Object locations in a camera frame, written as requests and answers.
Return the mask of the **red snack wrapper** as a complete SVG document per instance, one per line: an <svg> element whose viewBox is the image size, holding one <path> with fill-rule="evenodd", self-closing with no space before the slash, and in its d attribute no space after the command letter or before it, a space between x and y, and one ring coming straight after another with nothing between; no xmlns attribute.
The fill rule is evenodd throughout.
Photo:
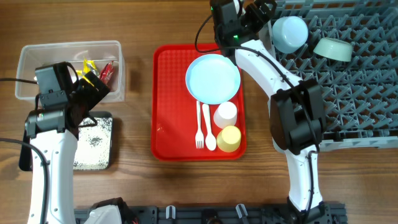
<svg viewBox="0 0 398 224"><path fill-rule="evenodd" d="M105 84L109 85L110 80L114 74L115 67L114 67L114 62L111 61L110 63L107 63L106 66L102 69L99 79Z"/></svg>

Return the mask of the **yellow foil wrapper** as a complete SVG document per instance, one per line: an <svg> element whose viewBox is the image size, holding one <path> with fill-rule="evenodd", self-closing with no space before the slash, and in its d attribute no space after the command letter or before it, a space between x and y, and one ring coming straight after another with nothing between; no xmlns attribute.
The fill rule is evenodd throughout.
<svg viewBox="0 0 398 224"><path fill-rule="evenodd" d="M96 76L99 75L99 71L95 65L93 60L84 59L83 61L83 70L76 70L78 77L82 78L88 72L93 72Z"/></svg>

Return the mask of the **light blue bowl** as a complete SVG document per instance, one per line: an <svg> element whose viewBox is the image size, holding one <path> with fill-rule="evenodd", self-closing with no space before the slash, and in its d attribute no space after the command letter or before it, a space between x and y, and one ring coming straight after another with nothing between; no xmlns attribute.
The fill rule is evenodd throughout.
<svg viewBox="0 0 398 224"><path fill-rule="evenodd" d="M285 54L291 54L301 48L308 39L308 27L297 16L281 17L272 26L272 41L275 48Z"/></svg>

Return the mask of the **light blue plate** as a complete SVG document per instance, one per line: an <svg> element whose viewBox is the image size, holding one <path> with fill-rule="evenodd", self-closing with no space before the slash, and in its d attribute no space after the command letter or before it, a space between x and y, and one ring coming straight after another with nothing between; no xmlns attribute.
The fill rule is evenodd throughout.
<svg viewBox="0 0 398 224"><path fill-rule="evenodd" d="M201 103L218 105L229 101L241 86L241 74L232 61L219 54L196 58L187 68L188 92Z"/></svg>

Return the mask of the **white upturned cup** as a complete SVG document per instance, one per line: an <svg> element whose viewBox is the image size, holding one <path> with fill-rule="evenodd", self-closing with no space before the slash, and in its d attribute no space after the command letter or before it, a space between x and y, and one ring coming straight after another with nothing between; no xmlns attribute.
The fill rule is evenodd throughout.
<svg viewBox="0 0 398 224"><path fill-rule="evenodd" d="M227 126L234 126L237 122L238 109L230 101L219 105L213 115L213 121L217 127L223 129Z"/></svg>

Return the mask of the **green bowl with rice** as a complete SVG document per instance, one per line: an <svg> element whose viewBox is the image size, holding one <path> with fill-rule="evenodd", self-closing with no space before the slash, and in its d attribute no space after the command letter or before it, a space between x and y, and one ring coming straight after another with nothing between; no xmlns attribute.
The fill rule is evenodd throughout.
<svg viewBox="0 0 398 224"><path fill-rule="evenodd" d="M324 37L320 39L313 52L332 60L350 62L353 46L342 40Z"/></svg>

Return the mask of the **yellow upturned cup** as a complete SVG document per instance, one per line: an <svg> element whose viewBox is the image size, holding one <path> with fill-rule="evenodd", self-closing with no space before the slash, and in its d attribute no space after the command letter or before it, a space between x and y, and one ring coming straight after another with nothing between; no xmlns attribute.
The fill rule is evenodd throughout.
<svg viewBox="0 0 398 224"><path fill-rule="evenodd" d="M240 146L241 132L235 126L227 126L218 134L216 143L223 152L234 152Z"/></svg>

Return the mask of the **white plastic fork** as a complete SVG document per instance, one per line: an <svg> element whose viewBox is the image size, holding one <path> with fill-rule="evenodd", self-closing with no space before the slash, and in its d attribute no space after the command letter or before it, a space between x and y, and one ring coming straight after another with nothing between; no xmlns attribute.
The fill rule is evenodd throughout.
<svg viewBox="0 0 398 224"><path fill-rule="evenodd" d="M197 111L197 132L195 135L195 145L197 149L204 148L204 135L201 130L201 109L200 109L200 102L197 101L196 103L196 111Z"/></svg>

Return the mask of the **white plastic spoon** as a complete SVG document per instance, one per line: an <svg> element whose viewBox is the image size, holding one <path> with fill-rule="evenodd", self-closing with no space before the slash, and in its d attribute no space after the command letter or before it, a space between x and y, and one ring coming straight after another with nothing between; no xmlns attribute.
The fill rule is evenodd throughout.
<svg viewBox="0 0 398 224"><path fill-rule="evenodd" d="M205 144L206 147L210 151L214 151L216 149L216 138L212 133L211 130L211 115L210 115L210 107L207 104L202 104L202 111L203 111L203 116L205 119L205 125L206 125L206 138L205 138Z"/></svg>

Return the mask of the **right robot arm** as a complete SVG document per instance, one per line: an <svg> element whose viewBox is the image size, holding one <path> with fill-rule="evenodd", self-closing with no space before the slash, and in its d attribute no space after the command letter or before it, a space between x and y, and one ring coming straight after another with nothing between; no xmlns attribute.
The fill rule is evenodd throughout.
<svg viewBox="0 0 398 224"><path fill-rule="evenodd" d="M326 128L319 84L288 71L266 49L258 32L270 21L275 1L210 1L215 41L222 55L248 73L269 97L274 143L287 158L288 200L301 217L323 203L317 157Z"/></svg>

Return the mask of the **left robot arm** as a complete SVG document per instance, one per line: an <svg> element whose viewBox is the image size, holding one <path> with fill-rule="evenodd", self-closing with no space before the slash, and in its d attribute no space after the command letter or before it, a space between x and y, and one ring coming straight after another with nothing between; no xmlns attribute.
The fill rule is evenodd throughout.
<svg viewBox="0 0 398 224"><path fill-rule="evenodd" d="M69 62L35 69L39 93L25 121L32 146L32 198L29 223L74 223L73 163L82 121L109 88L93 73L71 77Z"/></svg>

